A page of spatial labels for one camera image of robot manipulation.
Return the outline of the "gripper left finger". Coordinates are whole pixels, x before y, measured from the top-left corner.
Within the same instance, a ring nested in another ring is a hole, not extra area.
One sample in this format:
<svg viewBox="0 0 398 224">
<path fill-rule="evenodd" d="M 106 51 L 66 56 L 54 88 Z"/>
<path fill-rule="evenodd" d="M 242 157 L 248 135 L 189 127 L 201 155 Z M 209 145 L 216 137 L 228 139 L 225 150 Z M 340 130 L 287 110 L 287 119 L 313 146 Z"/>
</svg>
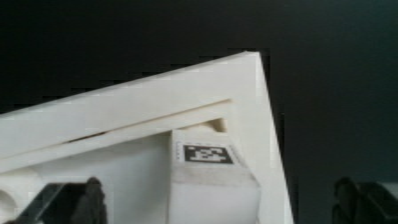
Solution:
<svg viewBox="0 0 398 224">
<path fill-rule="evenodd" d="M 50 183 L 11 224 L 109 224 L 100 179 Z"/>
</svg>

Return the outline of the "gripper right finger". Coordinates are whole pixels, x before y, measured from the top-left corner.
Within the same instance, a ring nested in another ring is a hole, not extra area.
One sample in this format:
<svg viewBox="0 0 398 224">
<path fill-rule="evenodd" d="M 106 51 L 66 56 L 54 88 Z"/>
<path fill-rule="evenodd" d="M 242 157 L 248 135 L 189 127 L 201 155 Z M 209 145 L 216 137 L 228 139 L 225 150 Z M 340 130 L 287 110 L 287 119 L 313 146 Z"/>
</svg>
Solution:
<svg viewBox="0 0 398 224">
<path fill-rule="evenodd" d="M 398 182 L 335 184 L 333 224 L 398 224 Z"/>
</svg>

